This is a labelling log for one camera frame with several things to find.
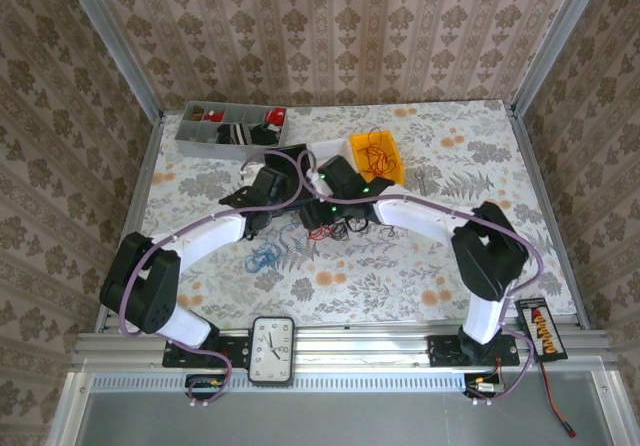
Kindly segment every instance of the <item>patterned wallpaper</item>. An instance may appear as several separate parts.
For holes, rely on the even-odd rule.
[[[591,0],[525,116],[583,300],[640,412],[640,0]]]
[[[0,444],[44,444],[149,133],[77,0],[0,0]]]
[[[562,0],[106,0],[159,102],[511,100]]]

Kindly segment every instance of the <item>black cable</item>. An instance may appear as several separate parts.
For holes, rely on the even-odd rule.
[[[352,233],[364,233],[369,228],[369,220],[368,219],[356,219],[356,218],[346,218],[345,219],[347,228]]]
[[[394,226],[385,226],[384,228],[382,228],[380,230],[381,233],[384,232],[384,231],[386,231],[388,233],[387,237],[389,237],[389,238],[393,238],[396,235],[396,229],[395,229]]]
[[[346,241],[349,239],[349,224],[346,220],[338,221],[331,225],[331,239],[335,241]]]

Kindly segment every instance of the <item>red cable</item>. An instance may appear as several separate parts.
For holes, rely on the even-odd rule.
[[[318,229],[314,229],[313,231],[309,231],[309,239],[313,241],[322,241],[323,239],[327,239],[330,236],[331,236],[330,226],[322,226]]]
[[[553,391],[551,390],[551,380],[549,379],[549,375],[547,374],[547,369],[544,367],[544,363],[540,363],[540,369],[542,370],[542,377],[544,378],[544,386],[547,390],[547,397],[549,398],[549,404],[551,404],[551,409],[555,413],[556,417],[562,424],[562,427],[565,429],[570,438],[575,438],[577,433],[574,429],[569,425],[569,422],[566,420],[564,415],[560,412],[556,403],[553,399]]]
[[[380,135],[380,141],[376,144],[371,140],[371,134],[374,130],[378,130]],[[369,131],[367,135],[367,140],[369,141],[369,146],[361,148],[358,152],[364,152],[367,161],[369,162],[368,169],[364,172],[372,174],[373,176],[384,176],[385,174],[389,174],[394,169],[396,169],[396,161],[395,156],[393,154],[388,154],[382,149],[382,131],[379,127],[373,127]]]

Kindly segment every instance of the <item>metal rail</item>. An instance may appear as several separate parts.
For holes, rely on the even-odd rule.
[[[370,324],[354,326],[302,327],[296,334],[296,371],[299,373],[442,373],[483,371],[486,368],[433,368],[429,364],[426,337],[456,334],[459,321],[427,324]],[[582,330],[575,316],[557,323],[568,361],[550,365],[551,370],[595,371],[615,366],[604,331]],[[247,336],[243,329],[225,330],[223,336]],[[528,349],[516,341],[521,363]],[[101,334],[78,338],[71,370],[82,372],[144,372],[162,368],[165,341],[155,336],[127,339],[119,334],[117,318],[110,315]],[[519,367],[506,368],[518,371]],[[178,371],[198,371],[183,369]]]

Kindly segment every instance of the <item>red object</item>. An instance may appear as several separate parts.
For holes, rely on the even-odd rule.
[[[224,109],[222,111],[209,111],[203,119],[203,121],[211,121],[212,123],[221,123],[224,116]]]
[[[285,108],[275,108],[273,111],[267,113],[267,123],[271,123],[275,126],[282,126],[284,124],[284,116],[287,113]]]
[[[309,231],[309,239],[312,239],[313,241],[322,241],[329,237],[331,237],[331,226],[322,226],[318,229],[314,229],[313,231]]]
[[[371,133],[377,129],[380,135],[382,135],[382,131],[377,126],[372,128],[367,135],[367,139],[369,140],[369,146],[359,149],[358,152],[364,151],[364,154],[367,156],[367,161],[369,162],[369,169],[365,170],[365,173],[372,174],[373,176],[384,176],[394,169],[396,169],[396,162],[393,159],[395,156],[393,154],[387,154],[384,149],[380,147],[382,141],[378,144],[374,144],[371,140]]]

